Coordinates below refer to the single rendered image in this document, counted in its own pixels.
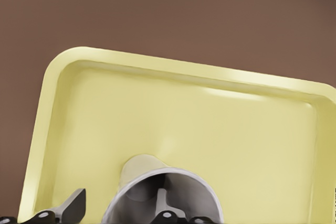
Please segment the pale yellow rectangular tray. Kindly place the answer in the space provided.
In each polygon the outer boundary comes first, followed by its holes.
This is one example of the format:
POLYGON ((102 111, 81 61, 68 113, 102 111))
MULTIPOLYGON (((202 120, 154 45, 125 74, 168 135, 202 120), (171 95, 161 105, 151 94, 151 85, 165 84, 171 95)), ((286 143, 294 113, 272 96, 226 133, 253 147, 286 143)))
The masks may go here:
POLYGON ((336 88, 89 47, 46 69, 18 220, 85 188, 99 222, 139 154, 214 189, 228 224, 336 224, 336 88))

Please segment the white IKEA cup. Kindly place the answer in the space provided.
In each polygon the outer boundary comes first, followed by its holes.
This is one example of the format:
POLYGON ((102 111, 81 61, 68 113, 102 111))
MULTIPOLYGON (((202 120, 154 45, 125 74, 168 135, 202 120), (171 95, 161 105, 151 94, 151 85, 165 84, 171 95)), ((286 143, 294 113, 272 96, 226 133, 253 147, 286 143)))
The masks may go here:
POLYGON ((203 178, 146 154, 124 164, 117 193, 101 223, 152 224, 160 188, 167 191, 170 206, 185 212, 188 224, 224 224, 219 199, 203 178))

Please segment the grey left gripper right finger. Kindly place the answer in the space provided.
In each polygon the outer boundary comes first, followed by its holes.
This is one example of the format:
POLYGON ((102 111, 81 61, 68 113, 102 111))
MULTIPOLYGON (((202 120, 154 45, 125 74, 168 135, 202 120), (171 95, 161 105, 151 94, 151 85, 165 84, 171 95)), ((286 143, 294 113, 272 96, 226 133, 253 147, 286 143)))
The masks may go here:
POLYGON ((167 191, 163 188, 157 191, 152 224, 188 224, 185 212, 167 203, 167 191))

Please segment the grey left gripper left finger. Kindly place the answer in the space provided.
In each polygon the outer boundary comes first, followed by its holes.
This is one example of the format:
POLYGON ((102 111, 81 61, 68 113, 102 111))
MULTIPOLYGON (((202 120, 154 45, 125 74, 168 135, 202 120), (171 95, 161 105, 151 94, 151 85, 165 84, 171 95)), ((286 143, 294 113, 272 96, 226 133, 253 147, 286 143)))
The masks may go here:
POLYGON ((80 224, 86 214, 86 190, 75 190, 61 205, 44 209, 26 224, 80 224))

